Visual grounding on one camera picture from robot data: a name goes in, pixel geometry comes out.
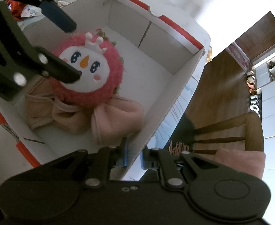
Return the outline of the red cloth bag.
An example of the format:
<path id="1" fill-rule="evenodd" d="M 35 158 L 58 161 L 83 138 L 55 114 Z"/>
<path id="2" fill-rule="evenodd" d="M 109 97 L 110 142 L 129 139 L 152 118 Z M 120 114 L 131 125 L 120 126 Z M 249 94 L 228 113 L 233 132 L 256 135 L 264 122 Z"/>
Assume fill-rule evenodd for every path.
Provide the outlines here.
<path id="1" fill-rule="evenodd" d="M 12 0 L 6 0 L 6 5 L 8 6 L 9 11 L 13 15 L 14 20 L 22 21 L 21 14 L 26 6 L 25 3 L 16 2 Z"/>

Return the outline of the pink penguin plush toy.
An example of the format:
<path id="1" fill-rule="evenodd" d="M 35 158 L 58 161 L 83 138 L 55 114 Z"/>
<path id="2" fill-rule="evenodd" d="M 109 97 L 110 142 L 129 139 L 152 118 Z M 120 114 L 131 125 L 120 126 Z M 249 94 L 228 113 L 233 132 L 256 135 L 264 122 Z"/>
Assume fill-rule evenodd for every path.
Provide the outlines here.
<path id="1" fill-rule="evenodd" d="M 70 105 L 94 108 L 109 100 L 123 78 L 124 60 L 102 29 L 72 35 L 53 54 L 81 72 L 74 83 L 52 78 L 50 84 L 57 98 Z"/>

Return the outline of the floral face mask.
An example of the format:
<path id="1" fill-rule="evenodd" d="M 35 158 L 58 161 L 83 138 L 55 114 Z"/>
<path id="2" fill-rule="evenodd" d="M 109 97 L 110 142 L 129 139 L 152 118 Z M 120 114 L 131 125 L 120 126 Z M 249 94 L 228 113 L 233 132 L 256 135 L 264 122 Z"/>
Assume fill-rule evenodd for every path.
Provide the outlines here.
<path id="1" fill-rule="evenodd" d="M 25 5 L 20 17 L 29 18 L 29 17 L 41 16 L 41 15 L 42 15 L 42 12 L 40 7 Z"/>

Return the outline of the pink folded garment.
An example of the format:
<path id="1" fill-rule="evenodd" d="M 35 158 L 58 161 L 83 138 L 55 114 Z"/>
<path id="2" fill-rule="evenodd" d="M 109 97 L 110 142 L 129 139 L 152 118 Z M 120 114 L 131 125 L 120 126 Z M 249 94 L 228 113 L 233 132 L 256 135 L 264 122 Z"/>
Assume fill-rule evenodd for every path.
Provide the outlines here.
<path id="1" fill-rule="evenodd" d="M 116 146 L 122 138 L 138 133 L 144 121 L 142 106 L 118 95 L 92 109 L 63 103 L 48 79 L 39 80 L 25 94 L 25 106 L 31 129 L 52 123 L 71 134 L 91 130 L 93 142 L 103 146 Z"/>

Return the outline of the wooden chair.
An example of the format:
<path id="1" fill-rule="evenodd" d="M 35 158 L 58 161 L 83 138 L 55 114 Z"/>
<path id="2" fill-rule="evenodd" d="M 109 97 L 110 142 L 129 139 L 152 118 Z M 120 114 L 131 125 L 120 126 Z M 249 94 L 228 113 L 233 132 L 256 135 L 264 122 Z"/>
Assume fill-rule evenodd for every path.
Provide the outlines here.
<path id="1" fill-rule="evenodd" d="M 261 119 L 255 111 L 196 128 L 183 115 L 169 140 L 170 147 L 181 147 L 199 155 L 215 155 L 219 148 L 227 150 L 263 151 Z"/>

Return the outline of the pink towel on chair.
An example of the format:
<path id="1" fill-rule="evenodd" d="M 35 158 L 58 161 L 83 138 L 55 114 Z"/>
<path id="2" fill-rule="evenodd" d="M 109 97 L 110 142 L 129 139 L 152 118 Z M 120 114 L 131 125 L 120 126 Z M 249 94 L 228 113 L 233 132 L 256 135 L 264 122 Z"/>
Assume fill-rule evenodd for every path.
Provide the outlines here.
<path id="1" fill-rule="evenodd" d="M 266 155 L 261 151 L 228 150 L 220 148 L 214 155 L 216 163 L 262 179 Z"/>

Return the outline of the white red cardboard box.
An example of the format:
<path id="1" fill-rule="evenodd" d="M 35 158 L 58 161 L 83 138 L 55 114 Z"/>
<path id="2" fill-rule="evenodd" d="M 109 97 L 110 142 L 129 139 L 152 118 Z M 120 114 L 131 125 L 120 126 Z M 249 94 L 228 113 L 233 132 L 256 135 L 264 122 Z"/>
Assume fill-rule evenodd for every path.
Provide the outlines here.
<path id="1" fill-rule="evenodd" d="M 77 0 L 64 8 L 77 23 L 77 33 L 102 29 L 116 41 L 124 59 L 117 95 L 98 108 L 94 125 L 114 127 L 120 114 L 128 114 L 124 100 L 142 107 L 142 129 L 128 136 L 127 166 L 114 168 L 111 178 L 122 179 L 142 149 L 159 134 L 165 138 L 175 128 L 163 127 L 173 110 L 187 106 L 182 92 L 204 66 L 210 37 L 189 15 L 166 0 Z M 51 109 L 50 100 L 34 97 L 45 80 L 35 76 L 12 102 L 0 98 L 0 185 L 8 178 L 79 149 L 97 152 L 120 140 L 104 138 L 102 131 L 86 127 L 72 134 L 49 120 L 30 127 L 29 105 Z"/>

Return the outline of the row of shoes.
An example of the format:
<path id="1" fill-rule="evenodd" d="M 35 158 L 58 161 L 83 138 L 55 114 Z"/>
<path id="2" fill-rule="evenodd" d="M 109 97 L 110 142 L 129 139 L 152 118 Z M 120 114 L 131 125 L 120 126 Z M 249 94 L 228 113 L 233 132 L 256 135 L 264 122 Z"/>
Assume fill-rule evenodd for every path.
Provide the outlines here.
<path id="1" fill-rule="evenodd" d="M 257 90 L 255 88 L 255 74 L 253 71 L 249 71 L 246 73 L 246 84 L 249 87 L 249 93 L 251 95 L 256 95 Z"/>

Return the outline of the patterned door rug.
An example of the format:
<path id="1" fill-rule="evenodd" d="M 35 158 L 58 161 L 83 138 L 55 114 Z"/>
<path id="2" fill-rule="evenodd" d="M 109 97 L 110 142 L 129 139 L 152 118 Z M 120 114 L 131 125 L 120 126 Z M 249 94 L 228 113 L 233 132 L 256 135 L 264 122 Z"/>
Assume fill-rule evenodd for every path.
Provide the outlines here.
<path id="1" fill-rule="evenodd" d="M 226 48 L 230 56 L 241 66 L 242 70 L 246 73 L 251 69 L 251 62 L 244 51 L 239 47 L 236 42 L 233 42 Z"/>

